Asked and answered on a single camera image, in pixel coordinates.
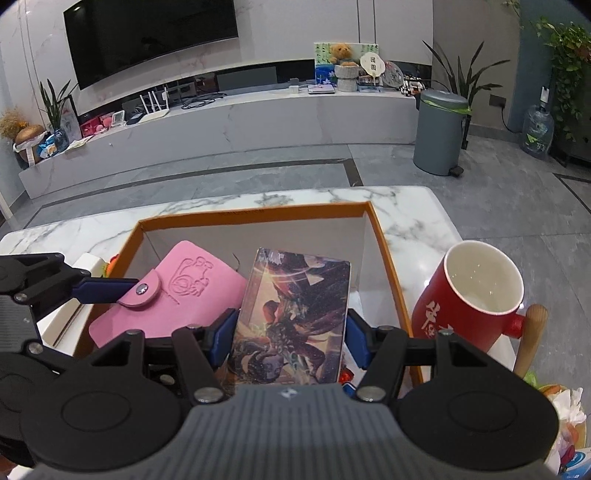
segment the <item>power cord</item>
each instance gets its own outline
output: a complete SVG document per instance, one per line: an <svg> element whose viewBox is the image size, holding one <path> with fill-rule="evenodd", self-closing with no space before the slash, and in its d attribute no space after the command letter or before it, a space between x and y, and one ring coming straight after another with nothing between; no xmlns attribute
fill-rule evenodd
<svg viewBox="0 0 591 480"><path fill-rule="evenodd" d="M509 128L509 127L507 126L507 124L505 123L505 107L504 107L504 106L503 106L503 107L501 107L501 119L503 120L503 125L505 125L505 128L506 128L506 129L507 129L509 132L511 132L512 134L520 134L520 133L521 133L521 130L519 130L519 131L512 130L512 129L511 129L511 128Z"/></svg>
<svg viewBox="0 0 591 480"><path fill-rule="evenodd" d="M202 106L209 105L210 103L215 102L218 98L224 98L227 95L227 93L221 93L221 92L208 92L207 90L203 90L199 85L195 85L195 87L200 92L203 92L203 94L197 95L196 97L194 97L192 100L190 100L188 102L186 102L185 100L182 100L183 106L181 107L181 110L189 110L191 108L200 108Z"/></svg>

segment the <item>leaves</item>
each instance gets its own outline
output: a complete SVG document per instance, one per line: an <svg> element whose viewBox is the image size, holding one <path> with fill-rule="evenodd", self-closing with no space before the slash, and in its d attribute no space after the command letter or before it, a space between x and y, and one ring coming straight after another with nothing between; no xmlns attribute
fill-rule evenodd
<svg viewBox="0 0 591 480"><path fill-rule="evenodd" d="M436 52L435 49L432 48L428 43L426 43L425 41L423 41L423 43L427 46L427 48L433 54L433 57L440 63L440 65L445 70L452 92L455 94L462 95L464 98L466 98L468 100L469 106L472 106L472 102L474 100L475 95L481 90L491 90L493 88L502 87L502 85L499 85L497 83L487 83L486 85L479 86L478 81L480 80L480 76L482 75L482 73L488 70L489 68L496 67L497 65L502 65L510 60L496 61L486 67L482 67L480 70L478 70L478 72L476 72L475 75L472 75L472 67L474 66L474 62L476 61L478 55L480 55L480 52L484 47L484 42L481 42L480 45L478 45L476 51L474 52L474 55L472 56L472 59L470 61L467 76L464 76L464 72L462 69L462 60L460 59L460 57L457 58L457 78L453 71L452 65L449 62L449 59L445 55L445 52L442 50L441 55L439 55L439 53Z"/></svg>
<svg viewBox="0 0 591 480"><path fill-rule="evenodd" d="M452 88L452 92L453 93L457 93L457 87L456 87L456 78L453 75L453 71L449 71L447 69L447 67L445 66L445 64L443 63L443 60L441 59L441 57L439 56L439 53L437 53L435 51L434 48L432 48L431 45L429 45L427 42L425 42L423 40L423 43L427 46L427 48L431 51L431 53L433 54L433 56L435 57L435 59L441 64L441 66L443 67L443 70L445 70L445 73L447 74L447 79L449 80L450 83L450 87Z"/></svg>
<svg viewBox="0 0 591 480"><path fill-rule="evenodd" d="M468 98L469 86L466 84L466 79L464 78L464 73L462 72L462 61L460 60L460 57L457 58L457 81L460 95L462 95L464 98Z"/></svg>
<svg viewBox="0 0 591 480"><path fill-rule="evenodd" d="M43 110L47 114L47 118L51 123L53 129L60 128L61 125L61 112L64 108L64 104L66 103L66 99L72 94L74 89L78 86L78 84L74 85L72 89L67 92L68 87L70 86L70 81L68 81L60 90L59 94L56 95L56 91L53 88L50 80L47 79L47 85L49 87L49 91L51 93L51 97L48 95L43 83L39 83L39 91L41 92L41 98L43 100L43 104L45 105L45 110Z"/></svg>
<svg viewBox="0 0 591 480"><path fill-rule="evenodd" d="M556 134L575 141L569 123L582 117L577 96L584 82L583 62L590 63L586 52L591 51L591 35L581 25L553 25L546 18L535 23L538 37L552 49L552 71L555 86L553 111Z"/></svg>
<svg viewBox="0 0 591 480"><path fill-rule="evenodd" d="M472 89L472 91L470 93L470 98L468 98L468 105L472 104L472 102L474 101L474 97L481 90L492 90L493 88L501 88L501 87L502 87L502 85L499 85L498 83L487 83L485 85L479 85L478 87Z"/></svg>

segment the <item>electrical outlet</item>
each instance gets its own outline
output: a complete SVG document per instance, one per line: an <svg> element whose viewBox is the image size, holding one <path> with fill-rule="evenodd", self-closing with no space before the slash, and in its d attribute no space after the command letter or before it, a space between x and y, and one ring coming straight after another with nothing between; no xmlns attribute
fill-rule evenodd
<svg viewBox="0 0 591 480"><path fill-rule="evenodd" d="M505 105L507 104L507 99L505 97L499 97L497 95L491 95L489 100L488 100L488 104L490 106L497 106L499 108L505 108Z"/></svg>

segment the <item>marble table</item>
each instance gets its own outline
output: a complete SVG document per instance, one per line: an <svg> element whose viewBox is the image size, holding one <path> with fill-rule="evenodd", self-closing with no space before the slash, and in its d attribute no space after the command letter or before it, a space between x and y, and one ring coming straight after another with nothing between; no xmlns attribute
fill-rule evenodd
<svg viewBox="0 0 591 480"><path fill-rule="evenodd" d="M431 275L461 237L447 213L426 187L356 187L292 190L184 200L51 223L9 233L0 241L0 255L62 252L70 265L84 253L109 260L123 247L136 222L175 213L237 210L262 206L371 201L394 261L407 308L412 309ZM502 336L489 354L512 369L515 353Z"/></svg>

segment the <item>mug handle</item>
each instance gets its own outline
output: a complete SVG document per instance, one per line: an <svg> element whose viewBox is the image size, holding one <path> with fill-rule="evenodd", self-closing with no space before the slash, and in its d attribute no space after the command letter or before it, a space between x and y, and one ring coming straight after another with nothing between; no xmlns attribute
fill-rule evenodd
<svg viewBox="0 0 591 480"><path fill-rule="evenodd" d="M534 359L535 353L542 340L542 334L548 322L548 310L543 305L530 305L525 312L525 317L515 314L515 319L509 324L504 332L514 338L521 337L519 350L513 373L524 378Z"/></svg>

